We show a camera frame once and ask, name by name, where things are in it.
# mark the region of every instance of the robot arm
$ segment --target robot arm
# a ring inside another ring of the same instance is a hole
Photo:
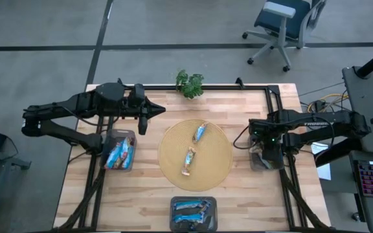
[[[95,90],[76,94],[66,101],[32,105],[24,109],[24,124],[21,130],[30,137],[50,135],[70,144],[81,144],[86,150],[100,152],[100,135],[78,133],[51,120],[67,116],[135,117],[139,118],[139,134],[144,135],[148,119],[164,113],[166,109],[148,100],[142,84],[136,84],[127,97],[124,96],[124,92],[125,86],[119,82],[105,83],[97,86]]]
[[[324,127],[303,134],[288,133],[301,126]],[[249,133],[253,143],[263,142],[263,158],[274,160],[280,149],[297,154],[305,144],[337,136],[361,138],[370,133],[370,128],[364,116],[356,112],[298,113],[284,109],[268,114],[267,120],[250,119]]]

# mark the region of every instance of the yellow cable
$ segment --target yellow cable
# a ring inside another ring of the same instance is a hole
[[[322,98],[320,98],[320,99],[318,99],[318,100],[325,100],[326,101],[326,98],[328,98],[328,97],[332,97],[332,96],[338,96],[339,98],[336,98],[335,100],[333,100],[329,105],[327,105],[324,109],[322,109],[322,110],[325,110],[325,109],[327,109],[329,106],[331,106],[331,105],[334,105],[334,104],[336,104],[336,103],[339,103],[340,101],[342,101],[342,100],[346,100],[347,98],[349,98],[349,96],[347,95],[347,94],[344,94],[344,95],[342,95],[342,94],[339,94],[339,93],[333,93],[333,94],[328,94],[328,95],[326,95],[326,96],[324,96],[324,97],[322,97]],[[316,101],[313,101],[312,103],[310,103],[309,104],[309,106],[308,106],[308,113],[311,113],[311,107],[312,107],[312,105],[315,103]]]

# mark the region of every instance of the cable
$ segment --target cable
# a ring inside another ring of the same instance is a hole
[[[322,120],[326,121],[326,122],[329,124],[330,128],[332,129],[332,140],[330,141],[329,148],[326,149],[326,150],[322,150],[322,151],[321,151],[321,152],[320,152],[320,153],[315,157],[315,162],[316,162],[317,158],[319,158],[319,157],[323,154],[324,151],[328,151],[330,148],[332,148],[332,146],[333,146],[333,142],[334,142],[334,140],[335,140],[335,129],[333,128],[333,125],[332,125],[332,124],[331,124],[327,119],[325,119],[325,118],[321,118],[321,117],[319,117],[319,116],[317,116],[316,118],[322,119]]]
[[[333,97],[333,96],[338,96],[338,97],[340,97],[340,98],[336,98],[334,101],[332,101],[332,102],[330,102],[330,103],[328,104],[328,103],[326,102],[326,99],[329,98],[329,97]],[[339,93],[328,94],[328,95],[326,95],[326,96],[324,96],[324,97],[322,97],[322,98],[320,98],[320,99],[318,99],[318,100],[313,101],[312,103],[310,103],[310,104],[308,105],[307,112],[308,112],[308,113],[312,113],[312,112],[314,112],[314,111],[312,111],[311,107],[313,106],[313,104],[314,104],[315,102],[323,101],[325,104],[328,104],[328,105],[326,105],[323,109],[321,109],[321,110],[319,111],[319,112],[322,112],[322,113],[323,113],[323,112],[326,111],[326,109],[327,109],[328,107],[330,107],[330,106],[332,106],[332,105],[334,105],[334,104],[336,104],[336,103],[339,103],[340,101],[346,100],[347,98],[349,98],[349,96],[348,96],[348,95],[344,95],[344,94],[339,94]]]
[[[74,158],[70,159],[70,160],[69,160],[69,162],[68,162],[67,164],[70,164],[70,162],[71,162],[71,161],[73,161],[73,160],[75,160],[75,159],[79,158],[80,156],[82,156],[82,155],[84,155],[84,154],[86,154],[86,153],[87,153],[87,151],[85,151],[85,152],[83,152],[83,153],[81,153],[81,154],[77,155],[76,157],[74,157]]]
[[[73,113],[70,109],[68,109],[68,108],[66,108],[66,107],[64,107],[64,106],[59,106],[59,107],[63,108],[63,109],[66,110],[68,113],[72,114],[72,116],[74,116],[74,117],[77,118],[78,120],[81,120],[82,122],[84,122],[84,123],[86,123],[86,124],[89,124],[89,125],[91,125],[91,126],[102,126],[102,127],[103,127],[103,126],[108,126],[108,125],[109,125],[109,124],[101,124],[101,125],[99,125],[99,124],[91,123],[91,122],[89,122],[89,121],[87,121],[87,120],[85,120],[85,119],[79,117],[78,115],[76,115],[75,113]],[[113,124],[117,122],[117,120],[119,119],[119,116],[116,118],[116,120],[113,121]]]
[[[291,155],[291,158],[293,159],[293,164],[296,163],[296,156],[294,156],[292,154],[290,154],[290,155]]]
[[[345,93],[347,92],[347,90],[348,90],[348,89],[346,89],[346,90],[342,93],[342,96],[345,95]],[[344,100],[344,99],[341,100],[341,111],[343,110],[343,100]]]
[[[13,155],[11,155],[11,156],[8,156],[7,158],[1,159],[0,161],[5,161],[5,160],[11,159],[11,158],[13,158],[13,157],[15,157],[15,156],[18,155],[18,149],[17,149],[17,146],[16,146],[16,144],[14,143],[14,141],[13,141],[9,136],[6,136],[6,137],[11,141],[11,143],[12,143],[12,145],[14,146],[14,149],[16,150],[16,152],[15,152],[15,154],[13,154]]]
[[[327,88],[329,88],[329,87],[334,87],[334,86],[336,86],[336,85],[341,85],[342,83],[345,83],[345,82],[340,82],[340,83],[333,84],[333,85],[330,85],[330,86],[327,86],[327,87],[323,87],[323,88],[320,88],[320,89],[317,89],[317,90],[314,90],[314,91],[310,91],[310,92],[308,92],[308,93],[300,94],[299,97],[300,97],[300,96],[307,95],[307,94],[310,94],[310,93],[315,93],[315,92],[317,92],[317,91],[322,91],[322,90],[327,89]]]
[[[254,143],[253,145],[249,146],[249,147],[246,147],[246,148],[241,148],[239,146],[236,145],[236,141],[241,137],[241,135],[243,135],[243,133],[245,132],[245,130],[247,130],[249,128],[249,126],[247,126],[246,128],[244,128],[244,130],[238,135],[238,137],[234,140],[234,142],[232,142],[232,145],[237,148],[237,149],[240,149],[240,150],[248,150],[250,148],[252,148],[253,146],[256,145],[256,143]]]
[[[342,108],[342,110],[345,110],[345,111],[351,111],[350,109],[347,109],[347,108],[345,108],[345,107],[342,107],[342,106],[340,106],[340,105],[337,105],[337,104],[334,104],[334,106],[336,106],[336,107],[341,107],[341,108]]]
[[[82,155],[84,155],[84,154],[86,154],[86,153],[89,153],[89,152],[88,152],[88,151],[85,151],[85,152],[83,152],[83,153],[77,155],[76,157],[70,159],[69,162],[67,162],[67,164],[70,164],[71,161],[73,161],[73,160],[75,160],[75,159],[81,157]]]
[[[35,109],[35,110],[24,109],[24,112],[26,112],[26,113],[35,113],[35,112],[37,112],[37,111],[43,111],[43,110],[49,110],[49,109],[55,109],[55,108],[57,108],[57,107],[60,107],[60,108],[62,108],[62,109],[64,109],[64,110],[66,110],[68,113],[70,113],[72,116],[74,116],[74,117],[77,118],[78,120],[81,120],[82,122],[84,122],[84,123],[86,123],[86,124],[89,124],[89,125],[91,125],[91,126],[102,126],[102,127],[103,127],[103,126],[108,126],[108,125],[109,125],[109,124],[101,124],[101,125],[99,125],[99,124],[91,123],[91,122],[89,122],[89,121],[83,119],[82,117],[79,117],[78,115],[76,115],[75,113],[73,113],[70,109],[68,109],[68,108],[66,108],[66,107],[64,107],[64,106],[58,106],[58,105],[57,105],[57,106],[52,106],[52,107],[46,107],[46,108],[42,108],[42,109]]]

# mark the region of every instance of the round woven placemat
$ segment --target round woven placemat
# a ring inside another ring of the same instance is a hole
[[[188,191],[204,191],[219,185],[232,166],[232,148],[222,129],[208,123],[198,143],[192,136],[203,120],[186,120],[172,126],[159,145],[159,165],[168,180]],[[190,175],[181,173],[189,147],[196,150]]]

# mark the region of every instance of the chair armrest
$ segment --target chair armrest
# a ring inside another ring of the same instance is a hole
[[[264,4],[263,10],[288,18],[292,18],[296,14],[296,10],[294,8],[272,2],[266,2]]]

